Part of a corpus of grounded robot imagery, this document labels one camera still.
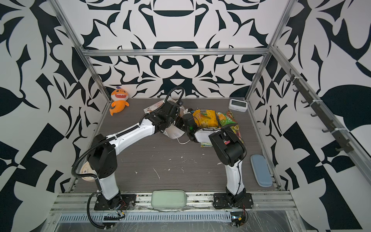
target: plush toy face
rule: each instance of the plush toy face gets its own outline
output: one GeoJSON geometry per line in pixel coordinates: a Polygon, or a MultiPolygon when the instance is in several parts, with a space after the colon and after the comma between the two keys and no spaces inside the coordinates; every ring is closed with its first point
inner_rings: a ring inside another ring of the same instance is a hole
{"type": "Polygon", "coordinates": [[[111,98],[114,101],[120,101],[120,100],[126,101],[129,98],[129,94],[123,89],[117,89],[111,93],[111,98]]]}

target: black mounting plate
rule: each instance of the black mounting plate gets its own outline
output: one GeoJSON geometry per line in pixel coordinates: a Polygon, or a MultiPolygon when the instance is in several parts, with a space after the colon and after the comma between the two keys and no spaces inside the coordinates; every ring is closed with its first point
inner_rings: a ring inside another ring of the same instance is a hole
{"type": "MultiPolygon", "coordinates": [[[[231,209],[231,206],[228,204],[228,197],[226,193],[214,193],[214,202],[213,206],[216,209],[231,209]]],[[[254,204],[253,198],[250,193],[245,193],[245,196],[236,202],[233,207],[243,208],[245,206],[246,209],[252,209],[252,205],[254,204]]]]}
{"type": "MultiPolygon", "coordinates": [[[[137,196],[135,194],[121,194],[121,197],[125,202],[125,206],[123,206],[120,210],[127,210],[127,208],[130,205],[133,205],[133,206],[135,205],[135,200],[137,198],[137,196]]],[[[104,199],[103,195],[99,195],[97,197],[97,201],[95,202],[94,210],[95,211],[109,210],[108,207],[105,205],[105,199],[104,199]]]]}

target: wooden table surface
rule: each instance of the wooden table surface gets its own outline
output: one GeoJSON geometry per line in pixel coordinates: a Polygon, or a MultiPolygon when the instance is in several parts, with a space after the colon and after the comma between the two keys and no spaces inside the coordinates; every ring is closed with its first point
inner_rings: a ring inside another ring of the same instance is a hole
{"type": "MultiPolygon", "coordinates": [[[[111,116],[107,113],[99,133],[104,136],[119,132],[136,124],[144,114],[143,109],[160,99],[129,99],[129,107],[111,116]]],[[[229,99],[183,99],[185,108],[210,109],[226,113],[229,99]]],[[[243,160],[242,176],[247,191],[273,190],[260,187],[250,163],[250,156],[262,154],[249,114],[233,111],[246,143],[247,156],[243,160]]],[[[184,134],[181,143],[188,141],[184,134]]],[[[200,147],[200,143],[179,144],[162,133],[141,139],[117,156],[115,172],[120,191],[152,192],[161,189],[189,191],[225,191],[227,177],[225,166],[220,163],[212,147],[200,147]]],[[[94,182],[79,179],[74,192],[93,192],[94,182]]]]}

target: beige round lid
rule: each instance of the beige round lid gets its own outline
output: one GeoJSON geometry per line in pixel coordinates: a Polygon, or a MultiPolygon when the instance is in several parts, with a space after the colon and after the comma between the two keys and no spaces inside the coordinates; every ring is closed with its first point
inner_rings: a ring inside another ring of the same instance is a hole
{"type": "MultiPolygon", "coordinates": [[[[89,162],[86,161],[86,163],[82,166],[82,169],[80,171],[80,174],[87,174],[87,173],[94,173],[93,169],[90,167],[89,162]]],[[[83,177],[83,180],[94,182],[94,178],[91,176],[83,177]]]]}

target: white cable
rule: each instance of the white cable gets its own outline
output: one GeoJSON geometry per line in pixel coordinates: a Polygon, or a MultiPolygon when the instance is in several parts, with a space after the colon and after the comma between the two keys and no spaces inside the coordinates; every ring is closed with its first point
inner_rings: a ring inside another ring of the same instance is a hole
{"type": "Polygon", "coordinates": [[[191,140],[188,140],[188,141],[185,142],[185,143],[181,143],[181,142],[179,142],[179,139],[177,138],[177,141],[178,141],[178,143],[180,143],[180,144],[186,144],[187,142],[189,142],[189,141],[191,141],[191,140]]]}

